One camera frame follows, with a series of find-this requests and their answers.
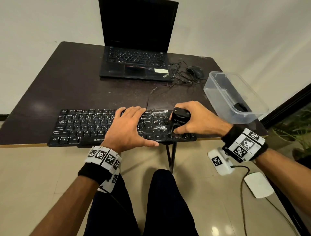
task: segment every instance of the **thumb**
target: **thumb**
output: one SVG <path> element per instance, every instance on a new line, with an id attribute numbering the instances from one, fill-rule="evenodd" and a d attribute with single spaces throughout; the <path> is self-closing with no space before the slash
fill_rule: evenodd
<path id="1" fill-rule="evenodd" d="M 188 132 L 188 129 L 187 129 L 187 124 L 185 124 L 185 125 L 182 125 L 182 126 L 180 126 L 180 127 L 177 127 L 176 129 L 174 129 L 173 130 L 173 132 L 175 133 L 175 134 L 185 134 L 185 133 L 190 133 L 190 132 Z"/>
<path id="2" fill-rule="evenodd" d="M 144 139 L 142 137 L 140 137 L 140 138 L 142 139 L 142 146 L 143 147 L 157 147 L 157 146 L 159 146 L 159 143 L 156 141 L 147 140 L 147 139 Z"/>

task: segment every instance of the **black mouse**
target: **black mouse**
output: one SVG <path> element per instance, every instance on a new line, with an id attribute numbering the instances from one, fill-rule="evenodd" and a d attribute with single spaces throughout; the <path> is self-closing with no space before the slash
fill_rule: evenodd
<path id="1" fill-rule="evenodd" d="M 198 66 L 190 66 L 186 69 L 186 71 L 192 75 L 195 76 L 198 79 L 203 79 L 204 78 L 204 72 L 203 70 L 198 67 Z"/>

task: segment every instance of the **person's left arm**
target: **person's left arm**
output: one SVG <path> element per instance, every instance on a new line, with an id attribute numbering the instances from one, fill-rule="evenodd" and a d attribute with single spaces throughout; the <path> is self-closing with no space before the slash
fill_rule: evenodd
<path id="1" fill-rule="evenodd" d="M 117 153 L 135 147 L 154 147 L 159 144 L 152 140 L 146 140 L 137 133 L 137 123 L 145 108 L 130 107 L 120 116 L 125 107 L 119 108 L 115 113 L 114 121 L 108 130 L 105 140 L 101 144 Z M 37 225 L 30 236 L 62 236 L 76 235 L 86 211 L 97 191 L 98 186 L 104 180 L 111 178 L 111 173 L 94 163 L 85 163 L 80 173 L 90 173 L 88 177 L 80 175 L 58 202 Z"/>

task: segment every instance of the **black keyboard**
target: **black keyboard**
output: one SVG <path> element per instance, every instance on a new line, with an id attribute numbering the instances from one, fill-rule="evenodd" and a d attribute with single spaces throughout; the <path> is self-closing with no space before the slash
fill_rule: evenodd
<path id="1" fill-rule="evenodd" d="M 167 69 L 163 53 L 135 51 L 111 47 L 107 62 L 136 64 Z"/>
<path id="2" fill-rule="evenodd" d="M 177 135 L 170 132 L 169 110 L 147 110 L 137 124 L 137 132 L 144 139 L 159 143 L 195 141 L 195 134 Z M 88 148 L 99 146 L 114 119 L 115 110 L 61 110 L 49 147 L 78 146 Z"/>

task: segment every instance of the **transparent plastic box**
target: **transparent plastic box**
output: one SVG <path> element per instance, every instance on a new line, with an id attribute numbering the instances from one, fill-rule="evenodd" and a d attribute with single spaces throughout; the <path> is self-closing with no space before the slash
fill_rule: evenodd
<path id="1" fill-rule="evenodd" d="M 258 94 L 235 73 L 212 71 L 204 92 L 217 115 L 231 124 L 248 124 L 269 111 Z"/>

